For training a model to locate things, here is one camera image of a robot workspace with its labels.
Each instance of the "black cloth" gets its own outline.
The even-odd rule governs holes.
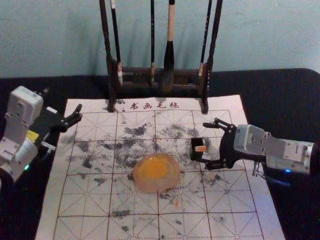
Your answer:
[[[64,113],[67,99],[102,99],[108,85],[102,76],[0,79],[0,136],[10,92],[23,85],[33,91],[50,88],[45,105]],[[309,69],[215,72],[209,96],[240,94],[248,123],[277,138],[316,142],[320,136],[320,74]],[[131,90],[121,97],[150,97]],[[59,135],[48,140],[56,144]],[[0,196],[0,239],[34,239],[54,156],[35,160],[6,195]],[[291,183],[268,183],[287,240],[320,239],[320,174],[305,176],[265,169],[266,174]]]

